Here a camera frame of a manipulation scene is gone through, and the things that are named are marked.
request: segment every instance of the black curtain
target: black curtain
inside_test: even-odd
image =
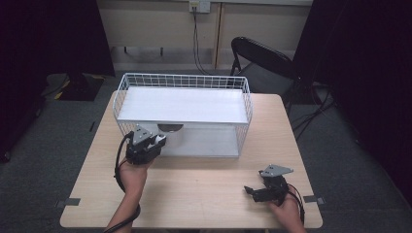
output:
[[[0,34],[0,156],[35,117],[48,75],[115,75],[95,1],[2,1]]]
[[[408,1],[314,0],[294,61],[303,79],[331,86],[361,145],[412,204],[411,12]]]

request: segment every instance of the human hand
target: human hand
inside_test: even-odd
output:
[[[296,194],[293,187],[289,186],[291,193]],[[270,210],[278,218],[279,222],[289,231],[293,233],[306,232],[300,220],[297,201],[289,193],[285,197],[285,201],[281,206],[277,206],[274,202],[268,202]]]
[[[126,194],[139,194],[143,191],[148,176],[148,169],[154,161],[150,163],[135,165],[124,159],[120,164],[120,177],[124,185]]]

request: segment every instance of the wire basket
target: wire basket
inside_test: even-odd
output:
[[[182,124],[185,138],[164,155],[238,156],[253,104],[244,77],[126,73],[113,103],[123,135],[140,124],[154,134],[160,124]]]

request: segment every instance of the gray carpet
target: gray carpet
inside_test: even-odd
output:
[[[1,233],[102,231],[62,228],[63,209],[55,204],[69,197],[121,75],[107,78],[93,102],[55,101],[48,96],[41,115],[12,150],[12,160],[0,164]],[[50,89],[63,79],[50,76]],[[293,106],[291,120],[315,110],[310,105]],[[410,207],[381,166],[356,144],[351,124],[337,108],[317,116],[297,143],[315,194],[326,200],[320,206],[324,226],[310,232],[412,232]]]

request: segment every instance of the chair backrest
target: chair backrest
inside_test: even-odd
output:
[[[242,70],[238,57],[240,55],[268,71],[292,80],[298,79],[292,61],[277,50],[246,37],[234,38],[231,47],[235,60],[230,75],[233,75],[235,68]]]

